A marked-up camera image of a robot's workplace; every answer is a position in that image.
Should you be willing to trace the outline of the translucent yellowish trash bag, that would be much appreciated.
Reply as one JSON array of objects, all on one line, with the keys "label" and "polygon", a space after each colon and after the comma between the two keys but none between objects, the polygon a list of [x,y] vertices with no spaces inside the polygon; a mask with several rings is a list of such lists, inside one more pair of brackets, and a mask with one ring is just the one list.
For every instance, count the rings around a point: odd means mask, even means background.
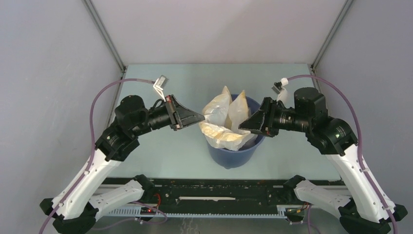
[{"label": "translucent yellowish trash bag", "polygon": [[242,130],[239,125],[253,114],[245,91],[233,97],[227,86],[202,110],[205,117],[199,123],[200,130],[212,148],[240,151],[251,148],[257,135]]}]

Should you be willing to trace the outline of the blue plastic trash bin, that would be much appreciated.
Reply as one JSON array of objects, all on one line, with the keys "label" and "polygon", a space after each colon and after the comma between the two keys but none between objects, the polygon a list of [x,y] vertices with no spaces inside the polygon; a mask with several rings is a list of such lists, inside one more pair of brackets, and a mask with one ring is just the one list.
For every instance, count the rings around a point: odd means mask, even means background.
[{"label": "blue plastic trash bin", "polygon": [[[254,100],[249,97],[247,97],[247,99],[248,104],[252,105],[252,102]],[[263,136],[257,136],[258,137],[255,140],[255,144],[251,148],[240,151],[230,151],[227,149],[212,148],[207,142],[209,154],[218,165],[226,169],[232,169],[243,166],[252,158],[258,146],[263,142]]]}]

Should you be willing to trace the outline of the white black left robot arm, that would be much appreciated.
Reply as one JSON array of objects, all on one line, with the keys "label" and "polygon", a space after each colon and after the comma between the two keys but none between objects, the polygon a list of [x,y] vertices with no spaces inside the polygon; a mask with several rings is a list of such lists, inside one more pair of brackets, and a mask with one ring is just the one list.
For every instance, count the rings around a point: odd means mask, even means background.
[{"label": "white black left robot arm", "polygon": [[157,100],[151,108],[145,107],[140,96],[123,98],[115,109],[114,121],[95,141],[85,165],[61,194],[42,200],[41,209],[53,219],[58,233],[84,234],[118,207],[135,201],[152,201],[154,184],[144,175],[137,175],[101,195],[95,195],[95,191],[139,146],[141,135],[166,126],[178,131],[204,119],[202,114],[181,105],[173,95]]}]

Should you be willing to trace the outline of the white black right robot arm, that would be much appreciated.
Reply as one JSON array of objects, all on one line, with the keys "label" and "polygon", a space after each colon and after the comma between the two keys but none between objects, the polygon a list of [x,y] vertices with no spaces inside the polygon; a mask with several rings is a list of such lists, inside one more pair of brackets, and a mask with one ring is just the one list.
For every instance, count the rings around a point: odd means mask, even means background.
[{"label": "white black right robot arm", "polygon": [[315,205],[335,216],[350,234],[387,234],[392,220],[401,221],[407,215],[404,206],[390,199],[385,209],[379,200],[383,190],[374,191],[360,166],[356,135],[347,122],[328,115],[325,97],[317,89],[296,90],[293,108],[266,97],[239,128],[265,137],[274,137],[280,130],[303,132],[333,164],[349,191],[349,195],[336,194],[296,175],[283,185],[286,202],[295,204],[300,200]]}]

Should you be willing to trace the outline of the left corner aluminium post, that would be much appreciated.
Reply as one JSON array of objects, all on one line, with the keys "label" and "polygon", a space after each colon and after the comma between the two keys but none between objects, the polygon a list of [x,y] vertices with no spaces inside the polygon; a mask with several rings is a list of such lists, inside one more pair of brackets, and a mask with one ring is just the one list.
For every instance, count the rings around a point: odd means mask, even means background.
[{"label": "left corner aluminium post", "polygon": [[89,15],[91,16],[92,21],[94,22],[95,26],[97,27],[100,35],[103,38],[103,41],[105,42],[107,48],[109,49],[112,57],[114,58],[117,66],[119,67],[120,71],[124,73],[126,71],[126,65],[124,64],[118,50],[115,47],[115,44],[101,18],[99,15],[99,12],[93,3],[92,0],[83,0],[83,4],[86,7],[86,10],[88,11]]}]

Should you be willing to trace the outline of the corner aluminium post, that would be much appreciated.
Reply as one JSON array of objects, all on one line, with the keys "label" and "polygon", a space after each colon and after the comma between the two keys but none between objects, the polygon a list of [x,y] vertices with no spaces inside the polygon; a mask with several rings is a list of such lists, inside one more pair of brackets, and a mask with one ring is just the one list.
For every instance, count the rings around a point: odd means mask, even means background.
[{"label": "corner aluminium post", "polygon": [[118,50],[115,47],[115,44],[101,18],[99,15],[99,12],[93,3],[92,0],[83,0],[83,4],[86,7],[86,10],[88,11],[89,15],[91,16],[92,21],[94,22],[95,26],[97,27],[100,35],[103,38],[103,41],[105,42],[107,48],[109,49],[112,57],[114,58],[117,66],[119,67],[120,71],[124,73],[126,71],[126,65],[124,64]]},{"label": "corner aluminium post", "polygon": [[344,19],[348,15],[351,7],[353,6],[355,0],[346,0],[339,11],[331,29],[329,30],[324,42],[322,43],[314,61],[311,64],[311,68],[315,71],[316,68],[318,67],[319,63],[321,62],[325,52],[327,51],[330,43],[334,39],[336,33],[338,32],[341,24],[343,23]]}]

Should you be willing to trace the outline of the right corner aluminium post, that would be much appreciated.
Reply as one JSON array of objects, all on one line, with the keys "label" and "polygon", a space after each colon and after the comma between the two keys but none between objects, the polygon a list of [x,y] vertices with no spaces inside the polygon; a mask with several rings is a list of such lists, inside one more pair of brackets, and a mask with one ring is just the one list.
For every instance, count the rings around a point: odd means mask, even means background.
[{"label": "right corner aluminium post", "polygon": [[338,32],[341,24],[343,23],[344,19],[348,15],[351,7],[353,6],[355,0],[346,0],[339,11],[331,29],[329,30],[324,42],[322,43],[314,61],[311,64],[311,68],[315,71],[316,68],[318,67],[319,63],[321,62],[325,52],[327,51],[330,43],[334,39],[336,33]]}]

